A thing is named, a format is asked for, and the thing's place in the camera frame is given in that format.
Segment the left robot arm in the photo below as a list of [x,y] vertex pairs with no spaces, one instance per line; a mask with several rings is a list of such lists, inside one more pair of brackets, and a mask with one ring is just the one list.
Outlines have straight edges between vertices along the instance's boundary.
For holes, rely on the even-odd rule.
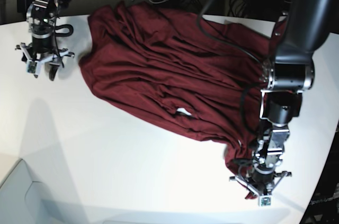
[[231,180],[260,205],[269,205],[277,185],[291,176],[276,169],[283,161],[289,123],[300,114],[302,95],[315,81],[313,55],[327,40],[337,13],[338,0],[292,0],[274,25],[268,56],[259,61],[261,78],[241,93],[240,122],[253,140],[250,156],[234,159]]

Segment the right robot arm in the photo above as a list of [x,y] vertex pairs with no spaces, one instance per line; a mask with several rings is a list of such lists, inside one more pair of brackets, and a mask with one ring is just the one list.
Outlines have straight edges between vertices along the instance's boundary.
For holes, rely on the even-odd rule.
[[63,58],[75,54],[67,48],[58,47],[58,38],[70,37],[74,28],[70,24],[58,25],[60,11],[67,8],[71,0],[33,0],[26,11],[31,42],[21,42],[16,50],[22,52],[25,71],[38,78],[42,69],[47,69],[49,80],[54,81],[57,71],[64,67]]

